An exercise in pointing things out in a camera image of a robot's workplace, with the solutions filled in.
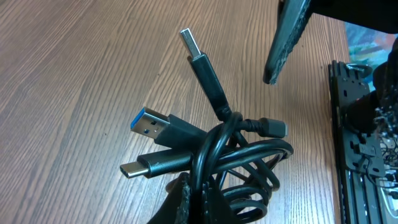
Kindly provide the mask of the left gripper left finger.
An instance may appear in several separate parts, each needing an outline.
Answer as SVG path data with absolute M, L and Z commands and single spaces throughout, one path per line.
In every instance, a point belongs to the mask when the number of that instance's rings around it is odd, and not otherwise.
M 167 198 L 149 223 L 233 224 L 240 222 L 216 186 L 214 178 L 203 185 L 201 198 L 198 200 L 194 200 L 191 196 L 189 183 L 190 176 L 186 172 L 182 172 L 177 179 L 171 181 L 167 186 Z

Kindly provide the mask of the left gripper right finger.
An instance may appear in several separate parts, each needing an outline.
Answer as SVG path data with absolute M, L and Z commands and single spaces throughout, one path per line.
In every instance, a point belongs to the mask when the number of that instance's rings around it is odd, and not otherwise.
M 263 82 L 277 82 L 289 53 L 299 41 L 312 12 L 311 0 L 278 1 L 277 28 L 267 57 Z

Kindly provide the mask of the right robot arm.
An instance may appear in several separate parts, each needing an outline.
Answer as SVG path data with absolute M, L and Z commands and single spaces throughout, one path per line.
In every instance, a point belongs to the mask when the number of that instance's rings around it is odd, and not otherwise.
M 397 41 L 386 62 L 373 75 L 375 90 L 352 102 L 345 111 L 345 125 L 356 134 L 376 133 L 397 139 Z

